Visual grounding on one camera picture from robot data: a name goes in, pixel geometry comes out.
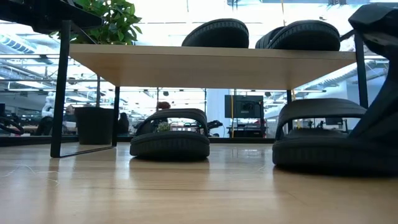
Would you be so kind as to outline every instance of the black rubber sole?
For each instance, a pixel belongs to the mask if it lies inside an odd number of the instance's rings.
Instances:
[[[272,161],[284,167],[398,174],[396,150],[355,139],[284,139],[273,145]]]
[[[266,35],[258,40],[256,48],[284,50],[329,50],[339,51],[338,30],[322,21],[297,21],[281,29],[271,42]]]
[[[237,19],[216,19],[194,29],[182,42],[182,46],[248,48],[249,31]]]
[[[190,131],[149,133],[131,140],[130,155],[142,159],[197,160],[210,154],[210,140]]]

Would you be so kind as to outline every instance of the black metal table leg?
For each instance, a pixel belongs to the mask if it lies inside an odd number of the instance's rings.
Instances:
[[[52,158],[61,157],[63,103],[65,101],[65,88],[67,86],[69,38],[71,21],[62,21],[61,48],[58,63],[57,89],[55,95],[54,119],[52,126],[51,151]]]
[[[368,109],[368,85],[366,83],[365,56],[363,50],[363,41],[359,35],[354,36],[355,56],[358,71],[358,91],[359,105]]]
[[[291,103],[292,102],[292,90],[286,90],[286,100],[287,103]],[[291,131],[293,129],[293,121],[288,121],[287,122],[287,131]]]
[[[120,87],[117,86],[114,89],[112,146],[118,145],[119,100],[120,100]]]

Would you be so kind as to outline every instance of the potted plant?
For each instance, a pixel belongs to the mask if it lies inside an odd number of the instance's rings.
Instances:
[[[134,24],[141,21],[135,15],[133,3],[126,0],[73,0],[83,10],[102,17],[104,26],[85,30],[97,44],[133,45],[137,40],[137,32],[141,29]],[[59,32],[51,36],[60,38]],[[86,38],[78,34],[71,34],[73,44],[91,44]],[[75,109],[80,144],[110,144],[113,130],[113,110],[100,108],[100,94],[97,93],[96,107],[82,107]]]

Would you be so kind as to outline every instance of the table top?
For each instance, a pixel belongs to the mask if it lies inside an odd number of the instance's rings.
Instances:
[[[354,52],[71,44],[116,86],[289,90],[355,63]]]
[[[397,223],[398,179],[288,172],[267,144],[210,147],[198,162],[135,159],[127,142],[65,159],[50,145],[4,147],[1,223]]]

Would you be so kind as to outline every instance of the floor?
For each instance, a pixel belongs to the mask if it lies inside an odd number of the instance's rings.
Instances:
[[[398,222],[397,179],[294,174],[271,159],[254,144],[214,144],[195,163],[140,161],[128,144],[65,159],[4,147],[0,223]]]

